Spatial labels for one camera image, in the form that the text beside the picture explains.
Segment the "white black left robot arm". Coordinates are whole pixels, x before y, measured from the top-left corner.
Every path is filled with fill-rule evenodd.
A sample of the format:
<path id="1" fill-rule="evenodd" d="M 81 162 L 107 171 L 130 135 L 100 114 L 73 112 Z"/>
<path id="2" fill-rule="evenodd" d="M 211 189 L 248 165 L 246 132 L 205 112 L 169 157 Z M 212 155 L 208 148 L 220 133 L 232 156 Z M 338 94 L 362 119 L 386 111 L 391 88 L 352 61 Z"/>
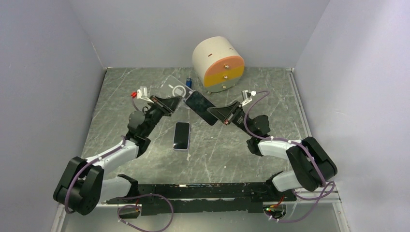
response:
<path id="1" fill-rule="evenodd" d="M 162 117 L 171 116 L 182 97 L 149 97 L 149 107 L 135 110 L 129 116 L 128 132 L 114 147 L 87 159 L 72 158 L 54 191 L 53 199 L 64 205 L 66 213 L 89 214 L 98 203 L 121 198 L 132 203 L 138 198 L 138 181 L 119 174 L 104 176 L 144 154 L 150 144 L 149 135 Z"/>

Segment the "phone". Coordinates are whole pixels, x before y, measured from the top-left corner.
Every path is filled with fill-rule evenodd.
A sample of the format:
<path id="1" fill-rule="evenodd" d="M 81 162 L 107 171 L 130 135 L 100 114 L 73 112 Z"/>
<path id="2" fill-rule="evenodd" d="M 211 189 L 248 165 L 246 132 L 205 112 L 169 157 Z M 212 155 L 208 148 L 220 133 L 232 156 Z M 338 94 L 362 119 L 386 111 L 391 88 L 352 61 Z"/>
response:
<path id="1" fill-rule="evenodd" d="M 213 126 L 218 119 L 208 112 L 208 108 L 215 105 L 198 91 L 193 91 L 185 100 L 185 104 L 202 118 L 210 126 Z"/>
<path id="2" fill-rule="evenodd" d="M 190 144 L 190 123 L 177 122 L 173 137 L 174 150 L 188 150 Z"/>

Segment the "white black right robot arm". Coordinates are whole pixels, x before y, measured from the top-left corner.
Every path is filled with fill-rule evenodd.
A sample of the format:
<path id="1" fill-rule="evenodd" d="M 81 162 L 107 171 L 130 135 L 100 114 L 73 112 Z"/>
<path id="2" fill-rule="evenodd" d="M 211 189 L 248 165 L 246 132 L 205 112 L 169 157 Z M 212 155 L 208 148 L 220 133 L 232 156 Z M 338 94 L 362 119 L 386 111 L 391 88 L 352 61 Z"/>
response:
<path id="1" fill-rule="evenodd" d="M 247 147 L 252 154 L 287 160 L 290 171 L 274 174 L 267 183 L 266 195 L 276 201 L 291 189 L 314 191 L 337 174 L 337 166 L 318 143 L 309 136 L 302 140 L 286 140 L 269 135 L 267 115 L 249 117 L 242 105 L 234 101 L 225 107 L 210 107 L 207 111 L 223 124 L 234 124 L 251 136 Z"/>

